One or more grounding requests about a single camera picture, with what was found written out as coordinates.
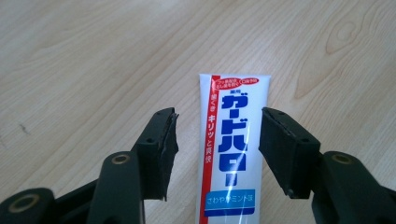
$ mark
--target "toothpaste tube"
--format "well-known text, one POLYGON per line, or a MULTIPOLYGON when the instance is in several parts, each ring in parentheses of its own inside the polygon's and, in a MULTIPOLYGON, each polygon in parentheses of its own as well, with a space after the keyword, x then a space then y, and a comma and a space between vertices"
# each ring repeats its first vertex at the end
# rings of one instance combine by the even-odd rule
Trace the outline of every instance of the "toothpaste tube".
POLYGON ((259 223, 262 108, 270 76, 201 74, 195 223, 259 223))

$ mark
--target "wooden table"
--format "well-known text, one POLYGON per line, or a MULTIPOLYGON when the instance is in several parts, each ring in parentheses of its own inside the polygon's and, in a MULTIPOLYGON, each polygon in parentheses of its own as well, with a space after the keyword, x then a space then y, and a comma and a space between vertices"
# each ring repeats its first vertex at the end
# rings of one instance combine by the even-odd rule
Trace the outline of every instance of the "wooden table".
MULTIPOLYGON (((174 106, 180 147, 168 202, 147 223, 193 223, 199 73, 272 75, 268 105, 321 151, 359 158, 396 189, 396 2, 2 1, 0 200, 28 188, 61 196, 129 150, 174 106)), ((314 223, 265 163, 262 223, 314 223)))

